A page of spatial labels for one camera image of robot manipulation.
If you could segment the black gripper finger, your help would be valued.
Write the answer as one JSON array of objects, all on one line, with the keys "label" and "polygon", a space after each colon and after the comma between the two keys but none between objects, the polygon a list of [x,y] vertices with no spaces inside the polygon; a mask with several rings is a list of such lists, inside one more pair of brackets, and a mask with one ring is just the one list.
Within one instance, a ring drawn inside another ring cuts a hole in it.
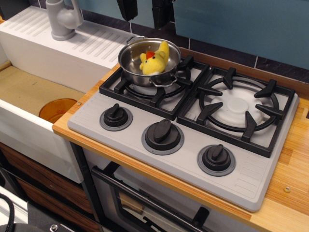
[{"label": "black gripper finger", "polygon": [[138,15],[137,0],[117,0],[117,4],[125,21],[130,21]]},{"label": "black gripper finger", "polygon": [[169,22],[174,22],[174,2],[174,0],[152,0],[155,29],[162,29]]}]

